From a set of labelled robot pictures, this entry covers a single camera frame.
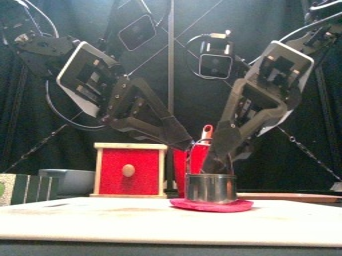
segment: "white table surface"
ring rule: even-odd
[[[342,248],[342,208],[292,201],[209,213],[169,199],[73,198],[0,207],[0,218],[3,240]]]

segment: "small red container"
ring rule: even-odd
[[[166,197],[162,144],[95,143],[97,176],[91,196]]]

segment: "red object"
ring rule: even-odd
[[[178,187],[178,195],[180,197],[185,197],[185,180],[186,180],[186,172],[189,171],[192,174],[200,174],[201,168],[204,165],[204,161],[208,156],[209,147],[210,147],[210,139],[213,136],[214,128],[212,125],[206,125],[202,131],[202,137],[198,144],[194,145],[192,152],[192,156],[189,159],[189,152],[174,150],[174,169],[176,169],[176,181]]]
[[[95,147],[94,195],[165,196],[165,145],[97,143]]]
[[[170,199],[170,202],[177,208],[201,212],[245,212],[253,207],[253,202],[246,200],[237,200],[229,204],[214,204],[193,202],[185,198],[174,198]]]

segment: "table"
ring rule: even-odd
[[[0,208],[7,255],[342,255],[342,208],[256,200],[250,211],[169,199],[71,198]]]

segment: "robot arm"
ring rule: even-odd
[[[143,79],[133,81],[121,63],[87,42],[46,36],[26,1],[2,0],[3,42],[35,75],[55,80],[82,110],[105,126],[186,150],[185,127]]]
[[[323,60],[342,33],[342,1],[325,1],[310,8],[308,16],[313,24],[305,27],[305,36],[272,42],[245,78],[236,80],[204,173],[232,173],[232,161],[240,158],[246,141],[278,126],[301,103],[314,62]]]

